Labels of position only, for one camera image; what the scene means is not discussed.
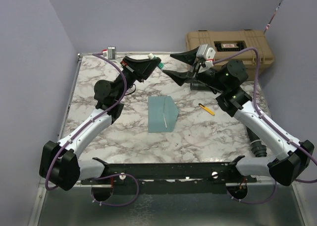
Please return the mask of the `white glue stick cap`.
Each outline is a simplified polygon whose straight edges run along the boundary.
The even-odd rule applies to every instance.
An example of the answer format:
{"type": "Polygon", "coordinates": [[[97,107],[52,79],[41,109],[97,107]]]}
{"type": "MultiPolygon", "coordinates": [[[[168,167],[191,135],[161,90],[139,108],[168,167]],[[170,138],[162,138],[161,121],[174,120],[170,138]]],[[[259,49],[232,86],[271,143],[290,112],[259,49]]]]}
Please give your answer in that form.
{"type": "Polygon", "coordinates": [[[149,58],[149,59],[153,59],[153,58],[154,58],[154,55],[153,55],[152,53],[149,53],[149,54],[148,54],[148,58],[149,58]]]}

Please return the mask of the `green white glue stick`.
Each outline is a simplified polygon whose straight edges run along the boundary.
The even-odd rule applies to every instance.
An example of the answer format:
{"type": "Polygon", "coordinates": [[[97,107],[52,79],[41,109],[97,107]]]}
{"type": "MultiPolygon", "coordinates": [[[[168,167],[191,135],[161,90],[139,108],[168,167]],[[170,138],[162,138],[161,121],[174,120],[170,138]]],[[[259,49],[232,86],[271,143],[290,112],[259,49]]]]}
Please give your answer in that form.
{"type": "Polygon", "coordinates": [[[160,70],[162,70],[162,69],[164,68],[164,64],[160,62],[160,63],[158,64],[158,68],[159,68],[160,70]]]}

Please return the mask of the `light blue paper envelope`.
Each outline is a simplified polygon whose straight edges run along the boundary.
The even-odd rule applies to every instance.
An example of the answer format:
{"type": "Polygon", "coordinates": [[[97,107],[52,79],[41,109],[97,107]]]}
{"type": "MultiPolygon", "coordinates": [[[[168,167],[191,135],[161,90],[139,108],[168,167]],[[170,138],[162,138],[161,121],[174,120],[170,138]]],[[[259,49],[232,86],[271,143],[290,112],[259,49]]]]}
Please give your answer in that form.
{"type": "Polygon", "coordinates": [[[148,132],[168,133],[175,128],[178,117],[178,108],[171,96],[149,96],[148,97],[148,132]],[[165,113],[167,128],[163,120],[165,113]]]}

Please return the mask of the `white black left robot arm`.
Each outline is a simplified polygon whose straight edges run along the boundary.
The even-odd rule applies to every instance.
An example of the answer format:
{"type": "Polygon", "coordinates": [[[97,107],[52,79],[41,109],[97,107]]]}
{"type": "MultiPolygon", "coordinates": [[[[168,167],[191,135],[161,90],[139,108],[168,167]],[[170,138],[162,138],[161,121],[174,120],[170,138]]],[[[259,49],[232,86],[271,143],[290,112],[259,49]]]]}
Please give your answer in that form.
{"type": "Polygon", "coordinates": [[[127,90],[136,81],[147,80],[161,63],[161,59],[156,56],[149,56],[148,59],[125,56],[120,63],[121,67],[118,67],[103,56],[94,56],[112,65],[119,75],[114,81],[97,81],[94,85],[97,104],[88,118],[64,138],[57,142],[48,141],[44,145],[39,174],[45,179],[46,190],[59,187],[67,191],[79,180],[94,179],[100,184],[108,181],[109,171],[102,161],[80,163],[79,157],[103,130],[120,117],[124,107],[121,101],[127,90]]]}

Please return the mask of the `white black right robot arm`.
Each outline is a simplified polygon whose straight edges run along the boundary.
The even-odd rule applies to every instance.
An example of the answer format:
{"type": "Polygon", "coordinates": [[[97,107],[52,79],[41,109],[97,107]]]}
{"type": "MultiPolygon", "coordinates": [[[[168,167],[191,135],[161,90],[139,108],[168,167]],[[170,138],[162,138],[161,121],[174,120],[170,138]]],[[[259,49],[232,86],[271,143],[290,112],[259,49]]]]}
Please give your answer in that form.
{"type": "Polygon", "coordinates": [[[227,170],[231,181],[239,182],[245,176],[256,175],[272,177],[284,186],[291,185],[310,161],[316,162],[312,157],[315,148],[313,143],[309,140],[300,141],[287,133],[258,107],[255,96],[248,95],[241,88],[241,84],[248,79],[242,61],[234,56],[227,57],[222,59],[225,64],[221,69],[215,70],[213,66],[219,61],[214,56],[215,50],[210,45],[173,53],[170,57],[191,66],[191,69],[186,72],[163,72],[179,86],[197,81],[220,92],[216,98],[218,106],[254,132],[273,152],[273,158],[239,158],[227,170]]]}

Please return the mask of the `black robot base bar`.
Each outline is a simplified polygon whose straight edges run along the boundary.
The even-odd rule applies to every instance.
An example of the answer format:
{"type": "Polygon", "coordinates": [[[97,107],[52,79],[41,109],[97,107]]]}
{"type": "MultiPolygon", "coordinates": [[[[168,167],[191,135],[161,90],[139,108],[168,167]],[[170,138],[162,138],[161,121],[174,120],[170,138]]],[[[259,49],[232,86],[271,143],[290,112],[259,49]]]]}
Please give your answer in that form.
{"type": "Polygon", "coordinates": [[[206,163],[108,164],[100,179],[81,181],[98,193],[114,194],[225,194],[226,185],[254,183],[251,176],[242,176],[236,161],[206,163]]]}

